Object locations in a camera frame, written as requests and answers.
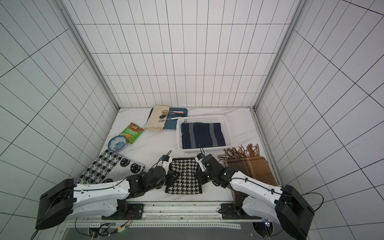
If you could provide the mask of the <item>black white houndstooth scarf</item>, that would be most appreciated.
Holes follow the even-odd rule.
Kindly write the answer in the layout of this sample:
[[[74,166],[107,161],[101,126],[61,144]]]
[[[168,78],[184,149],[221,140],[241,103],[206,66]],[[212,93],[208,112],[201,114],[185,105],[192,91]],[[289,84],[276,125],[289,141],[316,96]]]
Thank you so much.
[[[170,163],[169,171],[176,171],[180,173],[180,176],[176,185],[169,192],[166,192],[165,189],[165,193],[172,195],[202,194],[202,186],[199,185],[198,180],[195,177],[198,168],[198,163],[195,158],[173,159]]]

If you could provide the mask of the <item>navy grey striped scarf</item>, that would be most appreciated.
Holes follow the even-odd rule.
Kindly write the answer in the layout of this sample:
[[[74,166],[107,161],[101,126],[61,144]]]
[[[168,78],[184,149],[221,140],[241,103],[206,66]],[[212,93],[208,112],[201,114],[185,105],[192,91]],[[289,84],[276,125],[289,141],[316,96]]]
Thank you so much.
[[[182,148],[199,149],[226,145],[220,123],[182,123]]]

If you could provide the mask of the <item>white plastic perforated basket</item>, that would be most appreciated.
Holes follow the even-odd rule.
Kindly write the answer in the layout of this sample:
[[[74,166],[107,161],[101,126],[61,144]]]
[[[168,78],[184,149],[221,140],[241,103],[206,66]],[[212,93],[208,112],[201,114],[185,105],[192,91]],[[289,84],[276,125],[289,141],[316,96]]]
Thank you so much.
[[[223,115],[184,117],[177,120],[177,144],[186,153],[201,149],[218,151],[232,145],[227,118]]]

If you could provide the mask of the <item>brown striped fringed scarf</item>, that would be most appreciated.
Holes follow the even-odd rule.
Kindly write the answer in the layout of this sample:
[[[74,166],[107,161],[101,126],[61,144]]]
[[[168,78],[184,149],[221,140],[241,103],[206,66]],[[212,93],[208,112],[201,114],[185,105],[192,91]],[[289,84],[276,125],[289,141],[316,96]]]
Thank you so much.
[[[224,149],[224,154],[218,155],[219,162],[245,175],[274,187],[278,186],[271,172],[268,161],[260,154],[259,145],[248,144],[246,147]]]

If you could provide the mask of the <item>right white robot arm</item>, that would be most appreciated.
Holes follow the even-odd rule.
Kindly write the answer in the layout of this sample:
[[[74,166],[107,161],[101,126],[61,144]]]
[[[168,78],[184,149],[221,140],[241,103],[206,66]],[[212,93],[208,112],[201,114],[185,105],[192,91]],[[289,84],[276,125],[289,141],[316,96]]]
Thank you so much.
[[[200,167],[197,175],[203,184],[212,182],[244,196],[239,208],[246,216],[280,224],[296,240],[307,239],[315,210],[294,187],[265,184],[241,171],[224,167],[212,155],[200,153],[195,160]]]

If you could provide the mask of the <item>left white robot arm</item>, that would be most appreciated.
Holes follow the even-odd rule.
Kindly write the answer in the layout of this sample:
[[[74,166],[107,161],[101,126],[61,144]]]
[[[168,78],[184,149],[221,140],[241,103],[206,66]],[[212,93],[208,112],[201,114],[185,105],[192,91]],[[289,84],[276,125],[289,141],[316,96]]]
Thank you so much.
[[[179,174],[157,166],[116,182],[78,184],[66,179],[40,197],[36,230],[46,230],[66,220],[101,216],[110,218],[128,210],[126,200],[143,196],[176,181]]]

